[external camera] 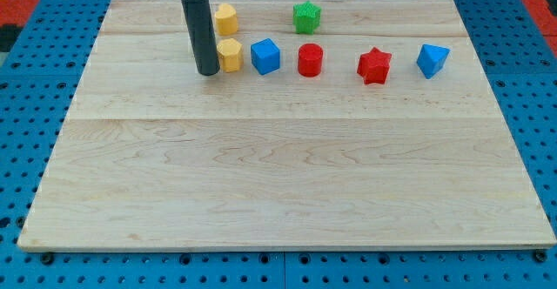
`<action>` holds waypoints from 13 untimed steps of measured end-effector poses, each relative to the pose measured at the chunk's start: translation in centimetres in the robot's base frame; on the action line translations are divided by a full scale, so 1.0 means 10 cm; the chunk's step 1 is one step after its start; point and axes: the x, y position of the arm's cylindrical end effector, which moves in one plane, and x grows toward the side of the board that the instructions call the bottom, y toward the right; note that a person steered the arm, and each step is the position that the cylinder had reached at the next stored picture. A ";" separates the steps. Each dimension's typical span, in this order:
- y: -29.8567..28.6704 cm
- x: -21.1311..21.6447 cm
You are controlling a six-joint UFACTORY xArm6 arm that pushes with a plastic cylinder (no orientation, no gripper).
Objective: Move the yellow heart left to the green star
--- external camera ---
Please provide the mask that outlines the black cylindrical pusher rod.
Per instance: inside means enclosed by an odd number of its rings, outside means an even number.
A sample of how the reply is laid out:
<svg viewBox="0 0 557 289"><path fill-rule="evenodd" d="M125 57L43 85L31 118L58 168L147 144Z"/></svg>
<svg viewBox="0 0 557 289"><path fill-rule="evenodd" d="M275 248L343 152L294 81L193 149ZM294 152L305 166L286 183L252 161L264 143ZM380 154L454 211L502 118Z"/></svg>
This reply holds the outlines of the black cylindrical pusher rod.
<svg viewBox="0 0 557 289"><path fill-rule="evenodd" d="M209 0L181 0L197 71L203 76L219 72L216 38Z"/></svg>

